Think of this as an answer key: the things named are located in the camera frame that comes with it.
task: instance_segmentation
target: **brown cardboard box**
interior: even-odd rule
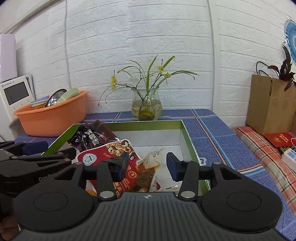
[[[296,114],[294,115],[294,120],[291,128],[291,132],[293,133],[294,136],[296,136]]]
[[[294,114],[296,88],[284,91],[285,81],[252,75],[246,123],[259,134],[290,132]]]

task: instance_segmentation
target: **white intercom device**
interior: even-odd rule
[[[18,117],[13,113],[34,100],[35,94],[30,74],[0,83],[0,135],[2,138],[6,141],[14,140],[24,132]]]

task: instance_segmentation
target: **blue fan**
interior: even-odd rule
[[[291,53],[291,58],[296,64],[296,23],[292,20],[287,20],[285,24],[285,38]]]

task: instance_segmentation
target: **blue tablecloth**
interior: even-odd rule
[[[95,120],[102,122],[135,121],[130,112],[88,114],[83,123]],[[183,120],[194,143],[196,151],[206,166],[215,161],[223,162],[231,168],[275,192],[282,200],[283,213],[276,229],[289,240],[296,239],[296,220],[276,184],[258,160],[239,140],[234,132],[210,110],[164,110],[160,120]],[[26,134],[16,142],[47,141],[50,145],[56,138],[31,137]]]

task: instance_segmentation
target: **yellow flower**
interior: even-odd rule
[[[117,79],[115,77],[115,75],[111,76],[111,84],[116,84],[117,83]]]
[[[165,74],[165,78],[167,79],[167,78],[169,78],[169,77],[171,77],[172,75],[170,74],[170,73],[166,73]]]
[[[156,66],[156,68],[159,70],[160,74],[165,70],[162,66]]]

